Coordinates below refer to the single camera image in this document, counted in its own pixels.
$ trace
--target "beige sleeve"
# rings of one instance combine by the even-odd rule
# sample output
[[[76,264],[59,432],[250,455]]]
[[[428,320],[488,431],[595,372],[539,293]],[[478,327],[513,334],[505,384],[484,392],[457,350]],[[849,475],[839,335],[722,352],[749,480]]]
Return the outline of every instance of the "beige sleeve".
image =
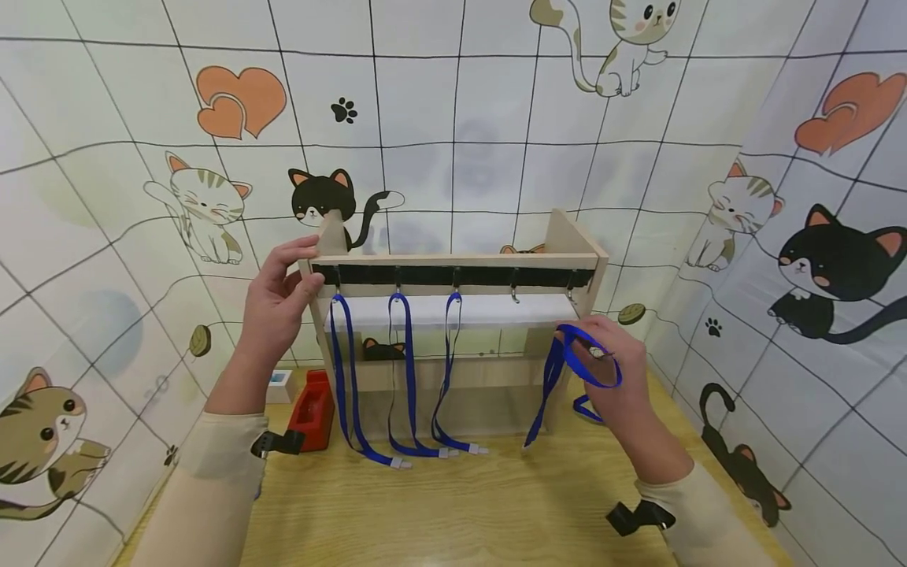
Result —
[[[249,449],[268,429],[258,415],[203,413],[132,559],[133,567],[239,565],[265,461]]]
[[[662,532],[684,567],[774,565],[734,514],[730,499],[711,474],[696,463],[686,478],[671,484],[636,482],[639,493],[670,512],[677,522]]]

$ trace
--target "wooden frame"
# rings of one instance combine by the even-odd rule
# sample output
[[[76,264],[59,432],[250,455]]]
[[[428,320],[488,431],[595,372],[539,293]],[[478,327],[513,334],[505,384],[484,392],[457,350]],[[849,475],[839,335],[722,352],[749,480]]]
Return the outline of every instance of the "wooden frame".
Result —
[[[339,212],[330,211],[318,231],[321,239],[317,245],[319,257],[312,260],[318,265],[385,265],[385,266],[496,266],[508,268],[555,268],[594,270],[589,283],[571,291],[571,304],[577,318],[589,315],[598,295],[604,272],[608,266],[608,254],[595,240],[567,217],[562,210],[551,212],[545,235],[545,252],[541,254],[443,254],[443,255],[384,255],[349,256],[346,251],[346,237]],[[312,271],[310,262],[300,262],[303,274]],[[340,291],[345,298],[389,297],[396,289],[394,285],[356,284],[341,282]],[[453,290],[437,286],[403,285],[401,291],[408,297],[423,295],[447,295]],[[325,361],[325,370],[331,381],[331,391],[336,396],[336,377],[329,337],[325,332],[325,317],[330,309],[331,298],[337,289],[325,286],[312,302],[310,312],[315,323],[317,341]],[[469,295],[511,295],[508,286],[461,286],[463,301]],[[565,288],[520,288],[520,294],[567,293]],[[443,423],[448,434],[458,435],[511,435],[525,432],[541,401],[541,374],[544,358],[551,346],[554,322],[547,327],[530,328],[522,356],[465,358],[458,355],[454,365],[449,400],[443,408]],[[347,360],[350,353],[344,352]],[[399,361],[365,362],[361,346],[356,345],[352,356],[356,358],[356,374],[360,391],[360,414],[366,437],[386,439],[387,411],[390,398],[396,394],[392,429],[401,438],[409,436],[408,424],[400,411],[405,411],[405,384],[403,364]],[[566,390],[569,370],[564,371],[558,387],[551,395],[550,403],[559,404]],[[442,359],[417,359],[418,387],[433,393],[438,391],[444,376]],[[417,407],[419,433],[428,435],[428,420],[437,395],[423,395]],[[454,398],[462,398],[457,404]],[[545,427],[553,430],[553,416],[548,412]]]

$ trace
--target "black paw print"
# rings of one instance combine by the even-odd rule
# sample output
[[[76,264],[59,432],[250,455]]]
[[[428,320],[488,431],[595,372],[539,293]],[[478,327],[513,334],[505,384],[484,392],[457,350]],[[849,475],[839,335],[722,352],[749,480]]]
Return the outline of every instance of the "black paw print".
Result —
[[[334,111],[334,120],[338,122],[346,120],[347,123],[352,124],[353,119],[359,115],[359,112],[353,110],[353,106],[355,106],[353,101],[348,101],[341,96],[336,104],[331,104],[331,110]]]
[[[706,328],[708,329],[708,334],[712,337],[721,337],[721,329],[723,327],[718,325],[718,319],[708,318]]]
[[[164,459],[164,466],[170,466],[174,458],[176,458],[176,445],[171,445],[167,449],[167,458]]]

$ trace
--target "wooden table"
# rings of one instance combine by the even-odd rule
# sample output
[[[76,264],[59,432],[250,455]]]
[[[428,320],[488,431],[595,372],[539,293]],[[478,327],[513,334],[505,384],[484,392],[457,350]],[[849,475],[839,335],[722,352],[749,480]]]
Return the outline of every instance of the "wooden table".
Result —
[[[759,542],[778,564],[792,564],[652,375],[649,389],[658,415],[731,495]],[[574,377],[571,397],[580,391]],[[282,431],[291,409],[269,406],[271,428]],[[324,452],[271,454],[242,565],[675,565],[657,529],[621,538],[605,520],[618,500],[630,508],[639,501],[608,429],[567,404],[555,409],[570,415],[526,454],[521,438],[495,437],[481,440],[490,455],[420,459],[393,471],[350,451],[338,429]],[[150,513],[114,565],[129,564]]]

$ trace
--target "forearm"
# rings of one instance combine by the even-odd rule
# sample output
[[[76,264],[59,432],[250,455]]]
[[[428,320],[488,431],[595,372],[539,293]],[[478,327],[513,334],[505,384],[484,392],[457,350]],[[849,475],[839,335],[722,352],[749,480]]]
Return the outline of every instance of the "forearm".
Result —
[[[626,419],[616,419],[609,427],[643,483],[673,483],[693,470],[693,459],[687,449],[651,407],[640,409]]]
[[[201,415],[132,567],[239,565],[265,469],[249,449],[267,428],[263,415]]]
[[[640,495],[674,516],[676,522],[662,535],[681,565],[772,564],[734,514],[727,494],[654,412],[640,411],[611,430],[636,469]]]
[[[205,404],[205,411],[217,415],[252,415],[265,411],[268,380],[277,361],[260,348],[239,340],[233,356]]]

